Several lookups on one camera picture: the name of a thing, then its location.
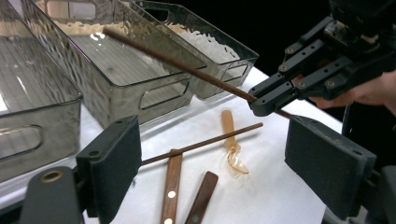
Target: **wooden stick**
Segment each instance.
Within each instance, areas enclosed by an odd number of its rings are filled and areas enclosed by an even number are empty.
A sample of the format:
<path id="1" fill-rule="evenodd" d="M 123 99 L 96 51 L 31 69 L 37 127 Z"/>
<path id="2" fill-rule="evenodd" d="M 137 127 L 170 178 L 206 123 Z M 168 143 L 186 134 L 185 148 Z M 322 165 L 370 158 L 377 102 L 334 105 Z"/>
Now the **wooden stick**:
<path id="1" fill-rule="evenodd" d="M 214 137 L 214 138 L 210 138 L 210 139 L 207 139 L 207 140 L 205 140 L 203 142 L 190 145 L 188 147 L 183 147 L 181 149 L 171 150 L 168 153 L 164 153 L 164 154 L 162 154 L 160 156 L 156 156 L 156 157 L 153 157 L 151 159 L 142 161 L 142 166 L 147 165 L 147 164 L 152 163 L 152 162 L 155 162 L 155 161 L 160 161 L 160 160 L 163 160 L 163 159 L 166 159 L 166 158 L 169 158 L 169 157 L 174 157 L 174 156 L 180 155 L 183 152 L 190 151 L 190 150 L 193 150 L 193 149 L 198 148 L 198 147 L 203 147 L 203 146 L 218 142 L 220 140 L 235 136 L 237 134 L 245 133 L 245 132 L 251 131 L 253 129 L 260 128 L 261 126 L 262 126 L 262 123 L 253 124 L 253 125 L 247 126 L 246 128 L 239 129 L 239 130 L 236 130 L 236 131 L 231 132 L 231 133 L 226 133 L 226 134 Z"/>
<path id="2" fill-rule="evenodd" d="M 223 82 L 215 77 L 212 77 L 207 73 L 204 73 L 198 69 L 190 67 L 189 65 L 187 65 L 185 63 L 179 62 L 179 61 L 169 57 L 168 55 L 159 52 L 156 49 L 150 49 L 150 48 L 146 47 L 145 45 L 140 44 L 137 41 L 132 40 L 131 38 L 128 38 L 126 35 L 122 35 L 122 34 L 119 34 L 118 32 L 112 31 L 111 28 L 107 28 L 105 26 L 102 33 L 104 35 L 108 35 L 114 39 L 117 39 L 118 41 L 122 42 L 123 44 L 129 45 L 135 49 L 139 49 L 151 57 L 159 59 L 159 60 L 161 60 L 165 63 L 168 63 L 170 65 L 173 65 L 174 67 L 176 67 L 182 71 L 188 72 L 188 73 L 190 73 L 190 74 L 192 74 L 206 82 L 211 83 L 214 86 L 217 86 L 217 87 L 219 87 L 225 91 L 228 91 L 236 96 L 239 96 L 239 97 L 247 100 L 248 102 L 253 103 L 253 102 L 257 101 L 257 97 L 255 97 L 251 94 L 248 94 L 244 91 L 241 91 L 238 88 L 236 88 L 235 86 L 230 85 L 226 82 Z"/>

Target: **white surface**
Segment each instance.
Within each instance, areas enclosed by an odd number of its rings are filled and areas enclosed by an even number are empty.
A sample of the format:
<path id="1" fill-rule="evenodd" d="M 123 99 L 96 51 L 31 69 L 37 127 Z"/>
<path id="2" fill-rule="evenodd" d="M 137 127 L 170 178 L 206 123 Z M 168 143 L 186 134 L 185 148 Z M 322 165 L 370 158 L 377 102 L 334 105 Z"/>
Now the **white surface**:
<path id="1" fill-rule="evenodd" d="M 266 75 L 253 68 L 241 89 L 248 91 L 264 79 Z M 242 147 L 240 159 L 249 174 L 237 176 L 228 169 L 223 141 L 184 153 L 176 223 L 186 220 L 203 177 L 210 171 L 219 176 L 219 181 L 207 207 L 204 224 L 319 224 L 325 204 L 284 162 L 289 121 L 275 113 L 255 117 L 246 100 L 228 92 L 204 101 L 194 97 L 190 105 L 141 125 L 142 159 L 222 135 L 220 111 L 224 108 L 233 111 L 236 130 L 263 123 L 259 129 L 236 136 Z M 341 132 L 342 124 L 338 120 L 306 101 L 294 101 L 284 109 Z M 85 108 L 81 116 L 81 148 L 84 148 L 102 129 Z M 159 223 L 166 168 L 167 160 L 162 160 L 139 169 L 135 185 L 129 189 L 112 223 Z M 16 179 L 8 181 L 9 186 L 15 183 L 19 182 Z M 14 192 L 7 195 L 1 195 L 0 190 L 2 206 L 23 197 L 25 188 L 21 188 L 21 183 L 13 189 Z M 97 218 L 85 217 L 85 221 L 99 223 Z"/>

